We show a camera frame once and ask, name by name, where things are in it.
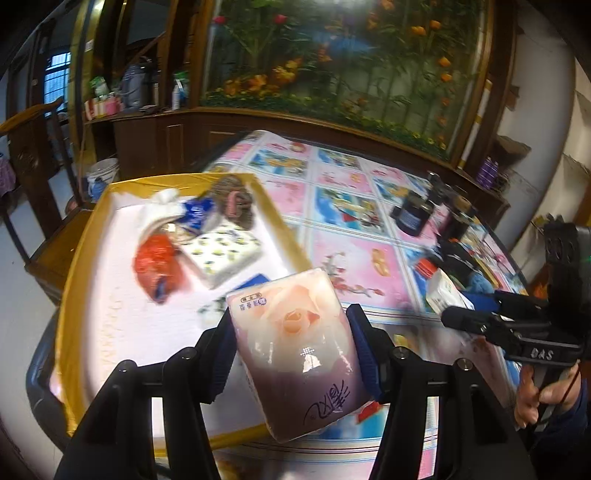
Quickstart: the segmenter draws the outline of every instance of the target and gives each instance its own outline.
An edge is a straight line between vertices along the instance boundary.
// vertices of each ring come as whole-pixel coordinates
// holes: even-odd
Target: floral napkin pack
[[[227,220],[180,245],[180,249],[210,290],[254,262],[262,252],[261,242],[252,233]]]

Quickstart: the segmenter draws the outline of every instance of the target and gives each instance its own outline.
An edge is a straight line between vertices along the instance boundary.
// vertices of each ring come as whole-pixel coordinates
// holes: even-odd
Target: floor
[[[63,212],[72,191],[65,171],[50,181]],[[43,234],[28,202],[11,215],[27,251],[32,254]],[[0,225],[0,416],[30,469],[42,480],[51,479],[61,459],[35,421],[25,391],[25,374],[43,330],[55,307],[28,275],[4,225]]]

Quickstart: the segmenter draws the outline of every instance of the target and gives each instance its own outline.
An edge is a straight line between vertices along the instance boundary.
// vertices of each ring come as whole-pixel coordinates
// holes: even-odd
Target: human hand
[[[569,394],[564,399],[564,403],[560,407],[560,412],[565,412],[573,408],[579,397],[581,376],[579,375],[578,364],[570,368],[569,374],[564,380],[548,385],[541,393],[534,385],[534,367],[532,365],[524,365],[519,374],[517,403],[514,410],[515,421],[519,428],[524,429],[528,424],[535,424],[538,421],[538,406],[540,403],[548,405],[560,403],[575,375],[577,378]]]

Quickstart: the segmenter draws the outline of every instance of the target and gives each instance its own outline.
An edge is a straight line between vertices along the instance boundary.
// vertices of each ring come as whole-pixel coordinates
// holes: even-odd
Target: cabinet door
[[[121,180],[151,177],[166,173],[166,167],[158,162],[156,120],[140,118],[115,123],[115,142]]]

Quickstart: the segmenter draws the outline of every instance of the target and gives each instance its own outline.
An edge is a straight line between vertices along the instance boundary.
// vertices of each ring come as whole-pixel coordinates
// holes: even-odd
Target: white wall
[[[518,36],[512,83],[519,86],[514,112],[505,109],[499,134],[531,147],[513,166],[515,175],[504,196],[511,208],[495,233],[512,248],[533,217],[562,152],[570,125],[574,89],[570,48],[550,22],[525,0],[519,0]]]
[[[569,136],[564,152],[575,161],[563,157],[558,164],[550,187],[535,215],[556,217],[562,215],[566,222],[574,219],[589,184],[591,168],[591,82],[581,65],[576,63],[576,95]],[[545,263],[544,243],[541,235],[529,226],[511,252],[514,260],[522,267],[528,280],[533,280]]]
[[[69,50],[77,15],[78,7],[75,7],[57,19],[56,27],[49,42],[50,51]]]

